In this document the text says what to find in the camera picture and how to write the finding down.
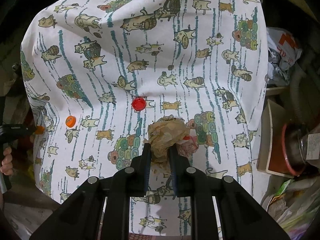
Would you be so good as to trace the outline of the left human hand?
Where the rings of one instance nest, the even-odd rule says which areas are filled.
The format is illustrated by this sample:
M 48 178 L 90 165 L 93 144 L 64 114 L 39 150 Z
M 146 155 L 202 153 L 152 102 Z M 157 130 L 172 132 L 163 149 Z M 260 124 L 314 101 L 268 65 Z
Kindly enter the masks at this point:
M 7 147 L 3 151 L 3 160 L 1 161 L 1 173 L 10 176 L 13 174 L 13 164 L 12 164 L 12 149 L 11 147 Z

